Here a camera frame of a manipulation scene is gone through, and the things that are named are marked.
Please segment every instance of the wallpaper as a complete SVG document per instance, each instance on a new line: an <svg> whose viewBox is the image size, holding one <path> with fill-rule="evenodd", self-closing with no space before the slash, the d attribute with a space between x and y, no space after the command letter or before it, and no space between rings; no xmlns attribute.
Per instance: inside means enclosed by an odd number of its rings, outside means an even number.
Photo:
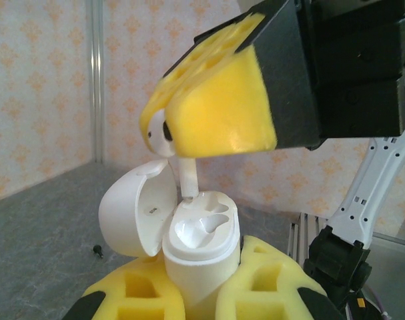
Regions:
<svg viewBox="0 0 405 320"><path fill-rule="evenodd" d="M0 0L0 199L92 158L85 12Z"/></svg>
<svg viewBox="0 0 405 320"><path fill-rule="evenodd" d="M236 0L104 4L105 158L132 168L155 159L143 144L138 118L157 80L191 46L194 36L238 15L240 8ZM202 189L221 190L237 203L267 212L329 217L346 195L367 144L367 139L329 140L312 152L289 149L199 159L199 182ZM405 168L376 231L405 240Z"/></svg>

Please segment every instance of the yellow foam pad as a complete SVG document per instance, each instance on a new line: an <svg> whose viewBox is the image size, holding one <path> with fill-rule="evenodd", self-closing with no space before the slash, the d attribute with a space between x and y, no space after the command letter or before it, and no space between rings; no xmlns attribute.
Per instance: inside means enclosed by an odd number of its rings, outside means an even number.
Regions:
<svg viewBox="0 0 405 320"><path fill-rule="evenodd" d="M276 132L254 46L236 49L264 19L256 13L198 44L155 88L140 117L165 118L177 155L209 157L275 149Z"/></svg>
<svg viewBox="0 0 405 320"><path fill-rule="evenodd" d="M92 320L185 320L183 299L169 280L163 256L136 259L90 286L106 296Z"/></svg>
<svg viewBox="0 0 405 320"><path fill-rule="evenodd" d="M241 265L220 289L216 319L313 320L297 291L300 287L326 295L290 257L246 236Z"/></svg>

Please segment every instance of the floral wallpaper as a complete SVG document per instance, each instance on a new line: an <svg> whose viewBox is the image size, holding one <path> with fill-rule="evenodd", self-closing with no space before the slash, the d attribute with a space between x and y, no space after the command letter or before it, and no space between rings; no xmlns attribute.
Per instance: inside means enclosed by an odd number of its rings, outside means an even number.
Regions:
<svg viewBox="0 0 405 320"><path fill-rule="evenodd" d="M0 199L92 159L85 15L0 0Z"/></svg>
<svg viewBox="0 0 405 320"><path fill-rule="evenodd" d="M138 118L157 80L195 35L238 15L240 7L236 0L106 0L103 9L105 158L132 168L155 158L140 137ZM267 212L329 217L346 195L367 144L367 139L329 140L313 152L290 149L199 159L199 182L203 189L222 190L237 203ZM405 168L376 231L405 241Z"/></svg>

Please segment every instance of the patterned wall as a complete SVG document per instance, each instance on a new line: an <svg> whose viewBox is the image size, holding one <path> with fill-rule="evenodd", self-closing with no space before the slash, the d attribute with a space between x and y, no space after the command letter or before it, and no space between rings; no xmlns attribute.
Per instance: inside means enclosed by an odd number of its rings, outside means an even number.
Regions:
<svg viewBox="0 0 405 320"><path fill-rule="evenodd" d="M105 1L105 106L108 163L132 168L155 156L138 130L156 81L201 31L239 14L236 0ZM367 139L327 141L320 149L290 149L198 160L205 189L272 211L330 216L364 156ZM405 240L405 168L386 200L377 232Z"/></svg>
<svg viewBox="0 0 405 320"><path fill-rule="evenodd" d="M92 158L85 2L0 0L0 198Z"/></svg>

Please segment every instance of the open case lid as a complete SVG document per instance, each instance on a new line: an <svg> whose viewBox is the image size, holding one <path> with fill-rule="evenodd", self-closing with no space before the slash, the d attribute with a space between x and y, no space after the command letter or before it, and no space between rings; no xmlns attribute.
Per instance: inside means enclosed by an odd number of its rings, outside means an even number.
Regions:
<svg viewBox="0 0 405 320"><path fill-rule="evenodd" d="M131 257L153 257L161 249L177 207L177 185L167 159L126 173L107 190L99 224L107 244Z"/></svg>

